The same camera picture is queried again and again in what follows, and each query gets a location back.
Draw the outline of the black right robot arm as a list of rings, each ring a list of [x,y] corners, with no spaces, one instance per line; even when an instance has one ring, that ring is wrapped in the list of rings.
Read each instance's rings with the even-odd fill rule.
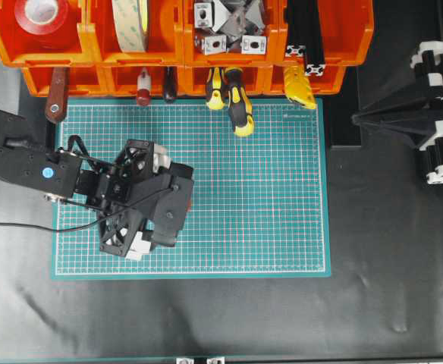
[[[413,47],[406,63],[413,79],[357,111],[352,122],[409,146],[421,178],[443,201],[443,1],[432,8],[436,37]]]

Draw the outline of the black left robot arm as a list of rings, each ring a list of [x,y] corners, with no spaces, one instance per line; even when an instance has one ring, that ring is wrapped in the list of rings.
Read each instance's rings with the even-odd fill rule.
[[[38,190],[48,199],[96,213],[99,249],[140,259],[175,246],[190,208],[193,168],[173,162],[166,148],[129,139],[113,162],[92,157],[78,135],[65,148],[38,141],[25,118],[0,110],[0,180]]]

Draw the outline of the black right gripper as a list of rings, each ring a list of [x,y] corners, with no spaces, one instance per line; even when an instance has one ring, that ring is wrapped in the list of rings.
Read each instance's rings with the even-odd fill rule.
[[[410,68],[413,83],[357,112],[352,122],[415,149],[427,184],[443,184],[443,41],[421,42]]]

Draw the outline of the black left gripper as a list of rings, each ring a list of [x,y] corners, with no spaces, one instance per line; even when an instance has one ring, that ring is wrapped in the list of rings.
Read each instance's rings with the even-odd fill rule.
[[[112,163],[87,161],[74,191],[96,212],[101,252],[140,261],[158,246],[175,246],[190,208],[192,167],[145,140],[128,140]]]

